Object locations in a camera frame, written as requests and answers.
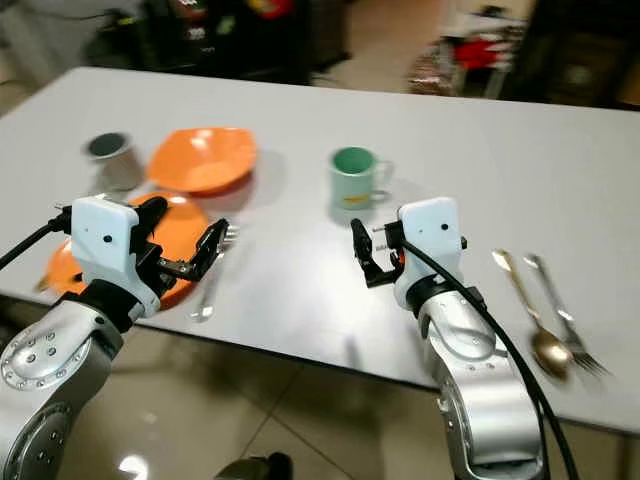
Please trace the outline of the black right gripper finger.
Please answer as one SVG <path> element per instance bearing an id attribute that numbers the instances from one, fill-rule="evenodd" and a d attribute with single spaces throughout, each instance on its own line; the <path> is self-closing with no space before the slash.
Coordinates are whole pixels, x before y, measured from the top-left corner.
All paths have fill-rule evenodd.
<path id="1" fill-rule="evenodd" d="M 380 285 L 384 278 L 384 271 L 372 259 L 374 252 L 374 244 L 370 236 L 370 230 L 365 227 L 360 219 L 352 219 L 349 221 L 349 229 L 352 232 L 352 246 L 355 251 L 355 257 L 358 266 L 364 274 L 366 287 L 372 288 Z"/>

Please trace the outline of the orange plate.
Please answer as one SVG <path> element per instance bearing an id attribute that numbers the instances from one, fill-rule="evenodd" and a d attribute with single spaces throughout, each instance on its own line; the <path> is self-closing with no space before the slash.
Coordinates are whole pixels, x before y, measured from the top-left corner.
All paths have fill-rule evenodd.
<path id="1" fill-rule="evenodd" d="M 164 196 L 169 202 L 169 209 L 165 212 L 163 219 L 147 234 L 145 239 L 136 239 L 133 236 L 132 229 L 132 246 L 131 251 L 136 253 L 136 266 L 140 278 L 143 280 L 143 273 L 137 262 L 143 257 L 143 247 L 148 243 L 156 244 L 160 248 L 160 255 L 164 259 L 170 260 L 189 260 L 195 256 L 195 244 L 201 234 L 205 232 L 210 225 L 210 220 L 206 218 L 205 212 L 195 205 L 195 202 L 189 201 L 188 198 L 178 195 L 166 195 L 166 193 L 155 193 L 148 196 Z M 64 241 L 59 248 L 56 248 L 54 255 L 51 256 L 47 271 L 44 275 L 44 288 L 54 289 L 55 292 L 61 293 L 81 293 L 86 288 L 88 282 L 83 279 L 83 271 L 70 251 L 70 233 L 69 239 Z M 166 306 L 166 303 L 172 301 L 174 296 L 170 287 L 151 287 L 154 289 L 157 297 L 160 298 L 160 307 Z"/>

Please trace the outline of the silver fork beside plate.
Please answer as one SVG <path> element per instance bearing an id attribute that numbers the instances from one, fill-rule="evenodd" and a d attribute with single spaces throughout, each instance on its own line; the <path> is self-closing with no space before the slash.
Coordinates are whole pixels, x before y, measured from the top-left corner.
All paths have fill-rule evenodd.
<path id="1" fill-rule="evenodd" d="M 238 225 L 230 224 L 225 232 L 223 239 L 221 239 L 218 248 L 216 248 L 216 255 L 214 261 L 218 261 L 227 253 L 230 247 L 236 243 L 236 239 L 239 234 Z M 188 319 L 192 323 L 206 323 L 212 316 L 212 291 L 214 291 L 216 269 L 210 268 L 200 282 L 200 288 L 198 288 L 198 298 L 196 308 L 188 315 Z"/>

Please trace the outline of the grey mug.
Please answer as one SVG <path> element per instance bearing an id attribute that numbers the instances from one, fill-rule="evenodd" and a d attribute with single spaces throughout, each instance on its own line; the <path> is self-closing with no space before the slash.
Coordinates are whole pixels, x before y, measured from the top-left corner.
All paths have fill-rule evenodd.
<path id="1" fill-rule="evenodd" d="M 99 169 L 99 183 L 110 191 L 129 191 L 145 182 L 131 137 L 123 132 L 97 134 L 84 154 Z"/>

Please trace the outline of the green mug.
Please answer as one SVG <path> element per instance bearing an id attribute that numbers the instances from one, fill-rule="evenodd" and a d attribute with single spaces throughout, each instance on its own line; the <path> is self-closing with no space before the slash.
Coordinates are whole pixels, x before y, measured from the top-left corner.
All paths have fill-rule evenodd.
<path id="1" fill-rule="evenodd" d="M 339 148 L 330 156 L 328 168 L 332 204 L 339 209 L 371 209 L 390 197 L 385 187 L 396 172 L 396 165 L 381 160 L 367 148 Z"/>

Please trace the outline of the orange bowl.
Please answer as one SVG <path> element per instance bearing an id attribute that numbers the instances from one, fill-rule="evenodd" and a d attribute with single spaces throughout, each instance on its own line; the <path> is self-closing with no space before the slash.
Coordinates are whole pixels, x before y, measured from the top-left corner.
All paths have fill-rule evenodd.
<path id="1" fill-rule="evenodd" d="M 250 129 L 184 128 L 160 142 L 145 174 L 160 188 L 215 195 L 250 177 L 257 159 L 259 146 Z"/>

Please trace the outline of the black cluttered machine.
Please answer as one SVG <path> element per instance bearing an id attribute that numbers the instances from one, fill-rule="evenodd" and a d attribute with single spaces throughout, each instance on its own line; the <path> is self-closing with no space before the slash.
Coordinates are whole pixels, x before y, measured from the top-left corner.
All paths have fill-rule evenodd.
<path id="1" fill-rule="evenodd" d="M 88 67 L 311 86 L 351 58 L 347 0 L 140 0 L 110 9 Z"/>

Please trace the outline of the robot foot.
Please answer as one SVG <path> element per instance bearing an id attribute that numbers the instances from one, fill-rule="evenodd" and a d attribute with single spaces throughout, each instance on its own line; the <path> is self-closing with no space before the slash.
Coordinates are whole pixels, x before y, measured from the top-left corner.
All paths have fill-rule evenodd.
<path id="1" fill-rule="evenodd" d="M 221 468 L 212 480 L 293 480 L 293 462 L 282 452 L 244 457 Z"/>

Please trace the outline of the red box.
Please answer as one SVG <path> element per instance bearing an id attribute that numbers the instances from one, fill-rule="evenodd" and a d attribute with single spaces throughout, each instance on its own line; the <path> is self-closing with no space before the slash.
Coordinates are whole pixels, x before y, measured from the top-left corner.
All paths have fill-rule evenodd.
<path id="1" fill-rule="evenodd" d="M 465 70 L 500 69 L 509 65 L 512 42 L 499 35 L 477 35 L 462 38 L 453 47 L 454 63 Z"/>

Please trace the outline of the dark wooden cabinet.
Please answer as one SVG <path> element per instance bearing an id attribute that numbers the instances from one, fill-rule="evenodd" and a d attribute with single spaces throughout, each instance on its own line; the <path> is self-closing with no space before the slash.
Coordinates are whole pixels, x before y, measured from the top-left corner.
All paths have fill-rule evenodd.
<path id="1" fill-rule="evenodd" d="M 640 113 L 640 0 L 534 0 L 499 99 Z"/>

